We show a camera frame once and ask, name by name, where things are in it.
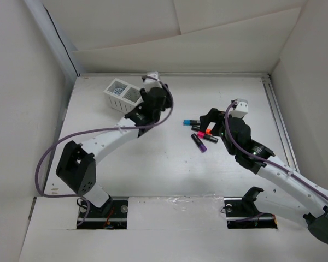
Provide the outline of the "purple highlighter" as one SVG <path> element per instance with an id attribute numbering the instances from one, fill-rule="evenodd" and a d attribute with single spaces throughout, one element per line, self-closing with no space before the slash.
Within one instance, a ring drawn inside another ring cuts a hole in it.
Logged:
<path id="1" fill-rule="evenodd" d="M 191 134 L 191 138 L 202 153 L 207 151 L 206 146 L 201 141 L 201 139 L 197 136 L 197 134 Z"/>

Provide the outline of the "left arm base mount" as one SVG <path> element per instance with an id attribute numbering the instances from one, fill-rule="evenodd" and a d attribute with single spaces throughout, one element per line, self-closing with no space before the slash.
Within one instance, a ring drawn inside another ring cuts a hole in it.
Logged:
<path id="1" fill-rule="evenodd" d="M 80 230 L 126 230 L 129 198 L 115 198 L 106 214 L 90 204 L 87 211 L 85 200 L 77 200 L 79 207 L 77 229 Z"/>

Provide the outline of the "blue highlighter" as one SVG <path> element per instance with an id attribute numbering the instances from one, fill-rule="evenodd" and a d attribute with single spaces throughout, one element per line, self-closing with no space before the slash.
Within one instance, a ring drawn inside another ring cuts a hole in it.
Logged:
<path id="1" fill-rule="evenodd" d="M 199 126 L 200 121 L 199 120 L 184 120 L 183 125 L 184 126 Z"/>

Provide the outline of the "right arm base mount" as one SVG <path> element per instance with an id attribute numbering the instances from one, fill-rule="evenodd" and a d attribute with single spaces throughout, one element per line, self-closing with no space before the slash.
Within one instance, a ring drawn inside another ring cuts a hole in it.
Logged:
<path id="1" fill-rule="evenodd" d="M 226 216 L 228 229 L 278 229 L 275 215 L 262 213 L 255 202 L 262 188 L 252 187 L 243 196 L 224 197 L 220 213 Z"/>

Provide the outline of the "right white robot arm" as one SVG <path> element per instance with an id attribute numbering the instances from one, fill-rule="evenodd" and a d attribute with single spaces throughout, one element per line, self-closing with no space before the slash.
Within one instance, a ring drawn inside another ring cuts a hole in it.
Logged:
<path id="1" fill-rule="evenodd" d="M 219 136 L 228 154 L 244 169 L 270 181 L 293 199 L 283 200 L 278 191 L 266 193 L 252 187 L 242 197 L 243 211 L 248 215 L 272 213 L 296 222 L 319 241 L 328 244 L 328 189 L 303 177 L 286 165 L 271 149 L 251 137 L 244 121 L 245 113 L 216 108 L 200 116 L 200 131 L 214 123 L 212 136 Z"/>

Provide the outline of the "blue patterned tape roll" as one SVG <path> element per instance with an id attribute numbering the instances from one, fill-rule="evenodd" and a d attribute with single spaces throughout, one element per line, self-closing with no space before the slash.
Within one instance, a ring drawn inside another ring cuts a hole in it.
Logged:
<path id="1" fill-rule="evenodd" d="M 117 96 L 120 96 L 124 90 L 125 90 L 125 88 L 123 88 L 123 87 L 117 87 L 117 88 L 113 89 L 112 93 Z"/>

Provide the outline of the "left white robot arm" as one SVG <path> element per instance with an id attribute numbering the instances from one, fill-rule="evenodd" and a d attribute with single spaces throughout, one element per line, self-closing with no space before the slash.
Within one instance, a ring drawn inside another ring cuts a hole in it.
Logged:
<path id="1" fill-rule="evenodd" d="M 56 175 L 78 196 L 90 203 L 98 216 L 106 216 L 112 208 L 112 198 L 96 182 L 96 166 L 123 144 L 137 139 L 153 129 L 161 113 L 173 107 L 166 84 L 149 91 L 140 90 L 143 101 L 127 113 L 115 128 L 77 144 L 65 144 L 56 168 Z"/>

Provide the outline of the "pink highlighter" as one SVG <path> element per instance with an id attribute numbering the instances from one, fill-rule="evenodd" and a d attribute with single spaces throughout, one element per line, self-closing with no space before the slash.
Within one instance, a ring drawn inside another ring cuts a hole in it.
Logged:
<path id="1" fill-rule="evenodd" d="M 215 143 L 215 144 L 218 143 L 218 139 L 217 139 L 217 138 L 215 138 L 215 137 L 213 137 L 213 136 L 211 136 L 211 135 L 208 135 L 208 134 L 206 134 L 206 133 L 204 133 L 204 132 L 198 132 L 198 133 L 197 133 L 197 136 L 198 136 L 199 138 L 201 138 L 201 139 L 204 139 L 204 140 L 210 141 L 210 142 L 212 142 L 212 143 Z"/>

